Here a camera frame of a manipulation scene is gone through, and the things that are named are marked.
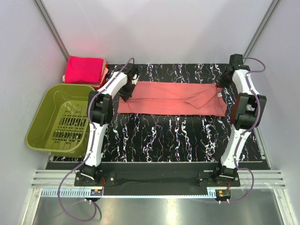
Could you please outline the salmon pink t shirt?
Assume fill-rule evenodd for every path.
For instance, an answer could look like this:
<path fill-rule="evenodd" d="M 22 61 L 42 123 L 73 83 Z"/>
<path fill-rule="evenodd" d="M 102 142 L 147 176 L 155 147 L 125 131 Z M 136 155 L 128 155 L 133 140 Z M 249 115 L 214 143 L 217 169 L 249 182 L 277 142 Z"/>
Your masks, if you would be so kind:
<path fill-rule="evenodd" d="M 138 82 L 118 113 L 225 116 L 227 104 L 214 83 Z"/>

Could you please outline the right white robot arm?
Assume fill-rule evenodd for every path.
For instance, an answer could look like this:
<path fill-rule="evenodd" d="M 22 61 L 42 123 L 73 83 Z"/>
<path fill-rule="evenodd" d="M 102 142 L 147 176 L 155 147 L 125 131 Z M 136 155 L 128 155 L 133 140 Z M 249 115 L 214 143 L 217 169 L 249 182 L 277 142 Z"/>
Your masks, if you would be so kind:
<path fill-rule="evenodd" d="M 242 54 L 232 54 L 229 66 L 216 81 L 218 88 L 229 88 L 234 84 L 238 92 L 230 113 L 230 139 L 211 177 L 212 182 L 218 186 L 226 186 L 238 179 L 238 160 L 246 140 L 259 125 L 267 102 L 266 96 L 259 94 L 251 79 L 252 73 L 261 73 L 266 69 L 265 64 L 256 59 L 263 69 L 251 70 L 249 66 L 244 65 L 243 60 Z"/>

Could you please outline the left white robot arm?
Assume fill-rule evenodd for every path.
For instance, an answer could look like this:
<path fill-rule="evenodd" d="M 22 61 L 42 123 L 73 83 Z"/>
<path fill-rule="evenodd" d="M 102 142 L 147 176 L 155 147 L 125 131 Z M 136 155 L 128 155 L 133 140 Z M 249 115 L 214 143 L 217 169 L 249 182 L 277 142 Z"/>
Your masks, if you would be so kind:
<path fill-rule="evenodd" d="M 134 63 L 119 66 L 109 81 L 100 89 L 89 93 L 87 116 L 90 134 L 88 147 L 82 165 L 78 168 L 77 180 L 92 186 L 101 178 L 101 154 L 105 132 L 113 119 L 113 99 L 119 95 L 123 101 L 132 97 L 139 78 Z"/>

